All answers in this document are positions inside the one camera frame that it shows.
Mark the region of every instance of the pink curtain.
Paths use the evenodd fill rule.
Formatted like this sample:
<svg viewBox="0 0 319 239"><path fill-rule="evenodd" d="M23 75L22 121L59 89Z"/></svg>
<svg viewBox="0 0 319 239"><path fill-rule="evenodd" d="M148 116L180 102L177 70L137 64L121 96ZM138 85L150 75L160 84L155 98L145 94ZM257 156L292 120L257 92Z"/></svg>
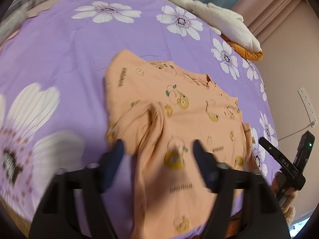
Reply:
<svg viewBox="0 0 319 239"><path fill-rule="evenodd" d="M262 43L301 0L239 0L233 11L244 17L244 23Z"/></svg>

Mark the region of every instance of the bed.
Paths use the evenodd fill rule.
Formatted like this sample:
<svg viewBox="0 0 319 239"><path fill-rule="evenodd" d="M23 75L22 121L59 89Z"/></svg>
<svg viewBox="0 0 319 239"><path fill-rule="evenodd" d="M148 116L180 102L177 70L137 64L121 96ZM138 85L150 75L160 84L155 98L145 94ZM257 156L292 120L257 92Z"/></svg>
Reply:
<svg viewBox="0 0 319 239"><path fill-rule="evenodd" d="M102 11L108 11L103 17ZM256 66L223 44L202 23L182 36L158 15L196 16L167 0L62 0L25 21L0 53L0 193L24 220L32 221L57 168L80 169L107 151L104 74L111 59L128 49L146 61L174 61L206 73L238 97L255 140L278 146L264 83ZM258 143L253 154L268 184L279 164ZM112 188L102 195L120 239L133 227L135 159L125 156ZM82 232L88 234L76 191ZM232 213L241 209L237 197ZM178 238L199 235L204 227Z"/></svg>

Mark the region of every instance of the white power strip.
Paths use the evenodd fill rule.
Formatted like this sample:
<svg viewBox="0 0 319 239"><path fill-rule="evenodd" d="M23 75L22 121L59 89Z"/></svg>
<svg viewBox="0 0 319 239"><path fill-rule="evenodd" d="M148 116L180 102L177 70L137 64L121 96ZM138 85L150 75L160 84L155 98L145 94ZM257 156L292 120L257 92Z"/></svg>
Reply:
<svg viewBox="0 0 319 239"><path fill-rule="evenodd" d="M310 103L310 100L309 100L309 97L305 91L305 89L303 87L301 87L299 90L298 90L298 93L300 95L300 98L302 99L302 102L306 108L306 111L308 113L308 117L309 117L309 120L310 122L314 122L315 124L318 124L318 120L317 120L317 117L316 117L316 114L315 114L315 111Z"/></svg>

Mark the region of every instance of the beige wall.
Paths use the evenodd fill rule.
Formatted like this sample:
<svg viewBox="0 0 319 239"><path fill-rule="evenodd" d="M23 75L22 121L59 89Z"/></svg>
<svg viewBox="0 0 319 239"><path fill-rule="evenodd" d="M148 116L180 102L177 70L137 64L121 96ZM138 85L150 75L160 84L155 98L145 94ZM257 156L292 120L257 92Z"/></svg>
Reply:
<svg viewBox="0 0 319 239"><path fill-rule="evenodd" d="M306 127L309 118L298 89L305 88L319 118L319 19L304 0L262 43L264 59L256 65L266 93L278 139ZM319 124L308 130L316 141L306 166L306 184L293 202L296 215L315 208L319 202ZM291 161L296 156L301 131L279 142Z"/></svg>

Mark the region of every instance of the flower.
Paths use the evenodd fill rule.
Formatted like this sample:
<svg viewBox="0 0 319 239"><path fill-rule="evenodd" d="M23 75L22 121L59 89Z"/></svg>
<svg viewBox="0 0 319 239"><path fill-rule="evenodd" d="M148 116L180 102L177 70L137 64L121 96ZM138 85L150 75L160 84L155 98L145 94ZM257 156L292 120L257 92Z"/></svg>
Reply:
<svg viewBox="0 0 319 239"><path fill-rule="evenodd" d="M255 78L255 80L258 79L258 73L255 69L255 66L253 65L253 63L250 60L245 60L244 58L242 59L242 66L244 68L248 68L247 70L247 77L252 81L253 77Z"/></svg>
<svg viewBox="0 0 319 239"><path fill-rule="evenodd" d="M262 94L263 94L263 100L266 101L267 100L266 87L265 87L264 81L262 80L261 77L260 77L260 80L261 80L260 92L262 92Z"/></svg>
<svg viewBox="0 0 319 239"><path fill-rule="evenodd" d="M167 29L171 33L178 33L182 37L185 37L187 32L193 39L200 40L200 36L196 30L202 31L203 24L195 20L195 15L178 6L176 6L175 11L168 5L162 7L162 12L165 14L157 15L156 19L161 23L171 24L167 26Z"/></svg>
<svg viewBox="0 0 319 239"><path fill-rule="evenodd" d="M33 202L39 203L54 171L79 166L79 154L83 153L78 151L77 157L69 154L65 139L70 136L66 131L59 136L62 142L57 142L57 135L51 135L32 147L35 133L51 118L59 102L56 87L41 90L40 84L33 83L18 94L5 116L6 98L0 94L0 195L28 220L32 220L37 207Z"/></svg>
<svg viewBox="0 0 319 239"><path fill-rule="evenodd" d="M255 159L255 162L259 168L261 175L265 178L268 173L267 165L264 163L266 157L266 150L261 145L259 145L258 135L255 128L251 129L251 135L254 138L255 142L253 143L253 157Z"/></svg>
<svg viewBox="0 0 319 239"><path fill-rule="evenodd" d="M222 46L215 38L213 38L213 44L217 49L212 48L211 51L218 61L222 61L221 68L225 73L229 73L230 71L232 77L237 80L236 76L239 77L237 58L231 55L232 48L230 45L228 45L226 41L223 41Z"/></svg>
<svg viewBox="0 0 319 239"><path fill-rule="evenodd" d="M106 2L93 2L89 6L81 6L75 11L81 11L72 16L73 19L83 19L86 17L94 17L93 22L104 23L109 22L113 18L124 23L133 23L134 18L141 17L141 11L131 10L130 6L121 5L119 3L108 4Z"/></svg>
<svg viewBox="0 0 319 239"><path fill-rule="evenodd" d="M263 126L264 128L264 137L272 143L274 147L278 146L278 141L276 138L274 138L272 135L275 133L274 129L272 128L272 125L268 123L266 114L262 114L260 112L261 118L259 118L259 123Z"/></svg>

